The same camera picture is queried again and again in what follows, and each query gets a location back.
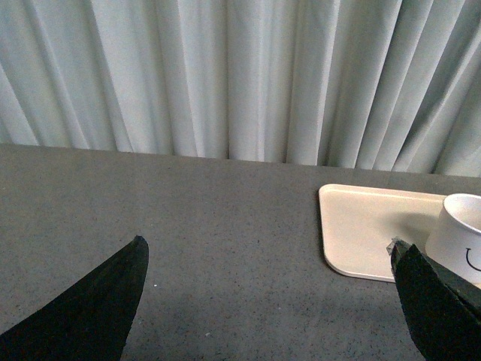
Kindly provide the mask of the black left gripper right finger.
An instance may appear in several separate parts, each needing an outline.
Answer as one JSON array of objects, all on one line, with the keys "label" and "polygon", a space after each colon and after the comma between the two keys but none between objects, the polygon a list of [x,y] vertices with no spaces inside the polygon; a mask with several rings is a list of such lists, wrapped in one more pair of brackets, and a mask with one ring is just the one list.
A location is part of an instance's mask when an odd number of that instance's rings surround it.
[{"label": "black left gripper right finger", "polygon": [[426,360],[480,359],[480,288],[394,240],[390,263],[410,337]]}]

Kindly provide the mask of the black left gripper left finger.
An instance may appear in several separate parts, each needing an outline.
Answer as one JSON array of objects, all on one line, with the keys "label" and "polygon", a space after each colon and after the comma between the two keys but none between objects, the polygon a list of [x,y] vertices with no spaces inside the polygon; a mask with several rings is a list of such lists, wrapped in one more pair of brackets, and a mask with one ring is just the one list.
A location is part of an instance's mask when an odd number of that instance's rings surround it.
[{"label": "black left gripper left finger", "polygon": [[1,335],[3,360],[118,360],[144,289],[147,241],[137,236]]}]

